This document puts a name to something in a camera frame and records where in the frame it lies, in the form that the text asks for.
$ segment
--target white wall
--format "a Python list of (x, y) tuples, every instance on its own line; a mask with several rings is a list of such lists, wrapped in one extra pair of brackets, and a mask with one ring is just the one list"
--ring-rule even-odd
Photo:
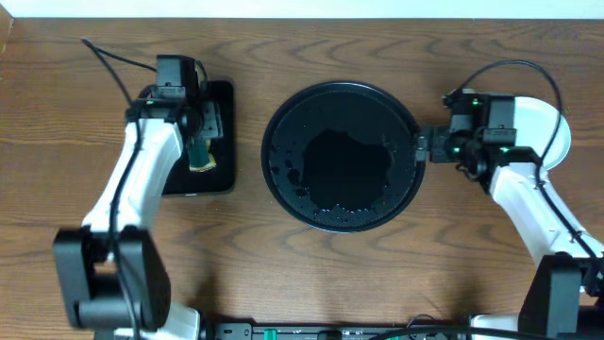
[(604, 18), (604, 0), (0, 0), (0, 3), (16, 18)]

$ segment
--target wire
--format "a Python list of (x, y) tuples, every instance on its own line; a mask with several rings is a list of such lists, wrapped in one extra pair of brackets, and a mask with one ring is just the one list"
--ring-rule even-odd
[(202, 75), (204, 76), (204, 79), (202, 80), (202, 83), (200, 84), (200, 88), (201, 91), (205, 91), (206, 87), (208, 85), (208, 72), (206, 72), (206, 67), (204, 66), (204, 63), (201, 62), (201, 60), (196, 60), (195, 64), (197, 65), (197, 67), (199, 67), (199, 69), (201, 70)]
[[(87, 47), (89, 47), (94, 52), (94, 54), (98, 57), (98, 59), (103, 63), (103, 65), (105, 65), (105, 67), (107, 68), (109, 73), (113, 76), (113, 79), (115, 80), (117, 85), (122, 90), (122, 93), (124, 93), (124, 97), (126, 98), (128, 105), (132, 106), (132, 99), (130, 98), (130, 94), (128, 94), (128, 91), (126, 90), (124, 83), (117, 76), (117, 74), (115, 73), (115, 71), (113, 70), (111, 65), (109, 65), (109, 63), (105, 60), (105, 58), (103, 58), (103, 56), (101, 55), (102, 52), (100, 52), (100, 49), (97, 48), (96, 46), (94, 46), (92, 44), (92, 42), (90, 42), (86, 38), (82, 38), (82, 42)], [(135, 340), (138, 340), (141, 338), (141, 326), (140, 326), (139, 320), (137, 318), (136, 311), (134, 309), (134, 301), (132, 299), (130, 289), (126, 284), (126, 277), (124, 274), (124, 269), (122, 267), (121, 254), (120, 254), (120, 249), (117, 246), (117, 237), (116, 237), (116, 234), (117, 234), (116, 233), (117, 209), (120, 205), (120, 196), (124, 189), (124, 185), (126, 184), (128, 175), (129, 175), (130, 171), (132, 170), (134, 161), (136, 161), (136, 158), (139, 155), (139, 152), (141, 151), (142, 140), (141, 140), (141, 127), (139, 126), (139, 119), (136, 120), (135, 126), (136, 126), (136, 142), (134, 143), (134, 149), (132, 151), (132, 156), (130, 156), (128, 163), (126, 164), (126, 168), (124, 169), (124, 173), (122, 174), (122, 176), (120, 177), (120, 180), (117, 183), (117, 186), (115, 188), (115, 193), (113, 194), (113, 199), (109, 205), (108, 239), (109, 239), (109, 248), (113, 252), (115, 265), (117, 267), (118, 282), (120, 284), (122, 295), (124, 296), (124, 301), (126, 302), (126, 307), (128, 308), (128, 314), (130, 316), (130, 323), (132, 324), (133, 338)]]
[(105, 68), (107, 69), (107, 71), (109, 71), (109, 73), (113, 77), (113, 80), (115, 80), (115, 82), (117, 83), (117, 86), (119, 86), (120, 90), (122, 90), (122, 93), (124, 94), (124, 97), (126, 98), (126, 102), (128, 103), (129, 106), (132, 106), (132, 98), (130, 97), (130, 94), (126, 90), (126, 86), (124, 86), (124, 83), (117, 76), (117, 74), (115, 73), (115, 71), (113, 70), (113, 68), (111, 67), (111, 65), (109, 65), (109, 63), (105, 60), (105, 58), (103, 58), (103, 56), (101, 55), (101, 52), (98, 50), (98, 48), (96, 48), (96, 46), (94, 46), (92, 44), (92, 42), (89, 41), (86, 38), (82, 38), (81, 41), (88, 48), (90, 48), (94, 52), (94, 54), (96, 55), (96, 57), (103, 63), (103, 65), (105, 65)]
[(437, 327), (421, 327), (414, 329), (402, 329), (396, 331), (388, 331), (380, 335), (369, 338), (368, 340), (389, 340), (396, 336), (409, 336), (417, 334), (466, 334), (466, 335), (483, 335), (495, 336), (505, 339), (516, 340), (554, 340), (542, 335), (528, 334), (519, 331), (502, 331), (487, 328), (465, 327), (465, 326), (437, 326)]
[[(427, 317), (430, 318), (432, 320), (436, 320), (434, 318), (434, 316), (430, 315), (430, 314), (418, 314), (416, 316), (413, 317), (413, 319), (411, 321), (409, 321), (409, 323), (407, 324), (407, 329), (411, 328), (413, 326), (413, 323), (418, 320), (420, 317)], [(411, 339), (415, 339), (415, 335), (409, 335), (409, 338)]]
[(149, 71), (153, 71), (153, 72), (157, 72), (158, 71), (155, 67), (151, 67), (151, 66), (149, 66), (147, 64), (143, 64), (141, 62), (137, 62), (137, 61), (134, 61), (134, 60), (126, 59), (124, 57), (116, 56), (113, 53), (108, 52), (108, 51), (106, 51), (104, 49), (101, 49), (101, 48), (98, 48), (98, 47), (96, 47), (96, 49), (99, 52), (101, 52), (102, 54), (106, 55), (107, 57), (114, 58), (115, 60), (123, 61), (125, 63), (129, 63), (130, 65), (139, 66), (139, 67), (142, 67), (142, 68), (147, 69)]
[(455, 96), (459, 96), (462, 93), (463, 88), (465, 88), (472, 80), (474, 80), (474, 78), (476, 78), (480, 74), (484, 73), (485, 71), (494, 69), (495, 67), (504, 66), (504, 65), (524, 65), (524, 66), (530, 67), (530, 68), (538, 71), (547, 80), (547, 82), (549, 83), (549, 85), (551, 86), (551, 88), (552, 88), (552, 90), (554, 92), (554, 95), (556, 97), (556, 107), (557, 107), (557, 110), (558, 110), (558, 118), (556, 119), (556, 125), (554, 127), (554, 131), (552, 132), (552, 135), (549, 138), (549, 141), (545, 145), (544, 153), (541, 156), (541, 158), (539, 159), (539, 164), (537, 164), (537, 166), (535, 167), (535, 179), (536, 179), (536, 182), (537, 182), (537, 187), (539, 188), (539, 191), (541, 192), (541, 195), (544, 197), (545, 202), (547, 203), (547, 205), (556, 214), (556, 216), (558, 217), (558, 219), (560, 219), (560, 221), (562, 222), (562, 224), (568, 229), (568, 232), (570, 232), (570, 234), (572, 235), (573, 239), (577, 240), (577, 243), (579, 243), (579, 245), (589, 255), (589, 257), (592, 260), (594, 260), (594, 261), (592, 261), (592, 265), (594, 265), (596, 267), (596, 269), (597, 269), (596, 273), (597, 273), (597, 272), (600, 271), (600, 265), (599, 265), (599, 262), (597, 261), (597, 256), (589, 248), (589, 246), (585, 243), (585, 241), (583, 239), (581, 239), (581, 231), (580, 230), (576, 230), (575, 228), (573, 228), (573, 226), (568, 222), (568, 220), (560, 212), (560, 210), (558, 209), (558, 207), (556, 207), (556, 205), (554, 204), (554, 202), (551, 200), (551, 197), (549, 197), (549, 194), (545, 190), (545, 182), (543, 180), (541, 180), (541, 172), (540, 172), (541, 166), (544, 163), (545, 156), (549, 152), (549, 149), (551, 148), (551, 146), (554, 143), (554, 140), (556, 139), (556, 136), (558, 134), (558, 130), (560, 129), (560, 122), (562, 120), (562, 115), (563, 115), (562, 96), (560, 94), (560, 89), (558, 88), (558, 85), (556, 84), (556, 81), (554, 80), (554, 78), (543, 67), (537, 65), (536, 63), (534, 63), (532, 61), (527, 61), (527, 60), (502, 60), (502, 61), (494, 62), (494, 63), (492, 63), (490, 65), (486, 65), (483, 68), (481, 68), (478, 71), (476, 71), (473, 75), (471, 75), (470, 77), (468, 77), (461, 84), (461, 86), (459, 88), (457, 88), (456, 90), (454, 90), (451, 93), (451, 97), (453, 98), (453, 100), (455, 100)]

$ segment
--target wooden table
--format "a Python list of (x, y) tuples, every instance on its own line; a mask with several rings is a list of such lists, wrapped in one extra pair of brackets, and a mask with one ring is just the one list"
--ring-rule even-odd
[[(604, 239), (604, 25), (482, 20), (17, 20), (0, 62), (0, 334), (90, 338), (67, 324), (51, 254), (78, 227), (124, 139), (126, 103), (78, 40), (154, 63), (203, 60), (236, 85), (237, 181), (228, 195), (166, 198), (155, 241), (173, 300), (213, 320), (405, 323), (517, 312), (535, 266), (505, 213), (449, 164), (429, 164), (412, 204), (358, 234), (311, 229), (273, 199), (260, 170), (264, 129), (288, 97), (332, 79), (393, 94), (420, 125), (445, 124), (440, 97), (482, 65), (541, 63), (563, 90), (573, 146), (552, 173), (560, 195)], [(132, 93), (154, 82), (113, 62)], [(551, 100), (527, 69), (476, 89)]]

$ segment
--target black plate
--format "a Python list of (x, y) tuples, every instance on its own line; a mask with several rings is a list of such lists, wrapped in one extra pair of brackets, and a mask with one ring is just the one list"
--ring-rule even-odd
[(369, 230), (402, 212), (417, 193), (425, 167), (415, 160), (419, 131), (409, 111), (382, 90), (318, 84), (271, 119), (262, 171), (295, 218), (321, 230)]

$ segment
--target green connector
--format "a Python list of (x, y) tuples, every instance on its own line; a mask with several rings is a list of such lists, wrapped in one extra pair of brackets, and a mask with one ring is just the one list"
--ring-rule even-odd
[(264, 340), (277, 340), (277, 330), (264, 330)]

